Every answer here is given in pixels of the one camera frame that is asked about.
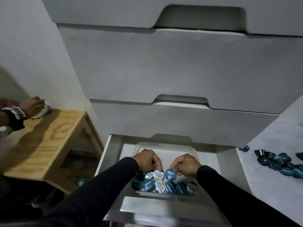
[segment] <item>white drawer unit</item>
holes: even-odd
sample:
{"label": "white drawer unit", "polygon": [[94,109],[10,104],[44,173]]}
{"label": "white drawer unit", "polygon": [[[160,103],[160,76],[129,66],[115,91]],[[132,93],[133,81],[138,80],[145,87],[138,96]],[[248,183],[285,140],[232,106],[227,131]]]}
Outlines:
{"label": "white drawer unit", "polygon": [[109,134],[151,138],[156,134],[189,137],[195,143],[245,146],[278,115],[214,110],[176,102],[136,104],[91,100],[101,140]]}
{"label": "white drawer unit", "polygon": [[[135,146],[142,141],[192,146],[196,149],[201,164],[209,165],[226,179],[251,193],[236,148],[192,143],[187,139],[174,136],[158,136],[157,138],[147,139],[110,135],[96,175],[114,165],[120,159],[133,156]],[[151,196],[144,192],[137,193],[129,183],[119,194],[104,219],[161,227],[229,226],[226,217],[200,186],[199,196],[191,199],[175,195],[163,195],[154,194]]]}
{"label": "white drawer unit", "polygon": [[303,36],[303,0],[43,0],[55,23]]}
{"label": "white drawer unit", "polygon": [[59,25],[87,98],[282,113],[303,94],[303,38],[234,32]]}

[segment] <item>white countertop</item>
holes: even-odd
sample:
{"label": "white countertop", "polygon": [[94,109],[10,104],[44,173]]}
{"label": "white countertop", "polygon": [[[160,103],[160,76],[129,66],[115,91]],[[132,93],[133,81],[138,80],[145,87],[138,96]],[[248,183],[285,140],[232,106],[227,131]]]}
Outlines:
{"label": "white countertop", "polygon": [[294,123],[273,122],[249,144],[248,152],[241,152],[243,167],[250,181],[252,193],[299,225],[303,226],[303,180],[282,175],[257,162],[256,149],[275,154],[287,153],[293,164],[303,164],[295,153],[303,152],[303,128]]}

